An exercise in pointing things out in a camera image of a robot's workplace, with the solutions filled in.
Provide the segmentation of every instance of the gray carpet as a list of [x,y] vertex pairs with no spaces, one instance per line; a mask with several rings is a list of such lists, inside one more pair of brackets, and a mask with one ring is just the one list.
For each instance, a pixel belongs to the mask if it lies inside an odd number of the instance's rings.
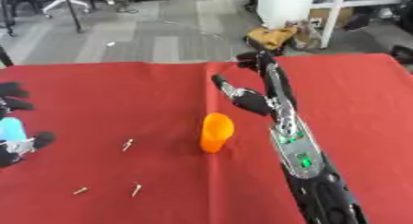
[[[54,18],[20,10],[15,32],[0,32],[0,43],[18,65],[148,61],[188,63],[227,61],[236,53],[250,50],[242,36],[260,25],[246,12],[245,0],[166,0],[131,4],[136,14],[116,13],[104,4],[82,14],[85,29],[77,34],[67,8],[52,11]],[[392,27],[398,38],[380,34],[384,30],[335,33],[329,49],[316,53],[371,53],[386,51],[390,43],[413,38]],[[287,55],[308,54],[287,50]]]

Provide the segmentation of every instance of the blue object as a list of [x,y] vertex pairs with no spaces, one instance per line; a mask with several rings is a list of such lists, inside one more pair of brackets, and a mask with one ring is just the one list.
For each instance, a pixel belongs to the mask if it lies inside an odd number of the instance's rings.
[[5,117],[0,121],[0,140],[20,141],[26,140],[23,123],[15,117]]

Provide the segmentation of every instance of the shelf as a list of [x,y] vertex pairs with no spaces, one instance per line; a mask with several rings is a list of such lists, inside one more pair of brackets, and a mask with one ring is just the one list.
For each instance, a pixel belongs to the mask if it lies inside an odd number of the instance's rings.
[[[403,0],[345,0],[342,7],[346,6],[382,6],[382,5],[396,5]],[[331,8],[334,6],[333,2],[324,2],[313,4],[312,8]]]

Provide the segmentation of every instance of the box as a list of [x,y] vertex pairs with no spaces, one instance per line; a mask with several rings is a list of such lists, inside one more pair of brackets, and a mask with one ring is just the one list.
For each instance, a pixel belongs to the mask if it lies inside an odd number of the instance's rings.
[[[310,11],[309,20],[315,28],[323,28],[327,22],[330,8],[312,9]],[[353,7],[343,7],[337,18],[336,28],[342,28],[346,25],[353,16]]]

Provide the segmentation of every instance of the green led light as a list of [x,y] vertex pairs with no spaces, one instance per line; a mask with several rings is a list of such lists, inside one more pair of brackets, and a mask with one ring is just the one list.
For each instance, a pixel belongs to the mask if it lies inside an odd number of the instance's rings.
[[312,160],[307,156],[307,153],[298,154],[297,159],[299,160],[301,167],[304,169],[313,165]]
[[278,134],[278,141],[282,145],[287,145],[287,144],[290,144],[290,143],[294,143],[296,140],[301,139],[303,137],[304,137],[304,133],[302,131],[299,131],[296,135],[294,135],[292,137],[289,137],[289,138]]

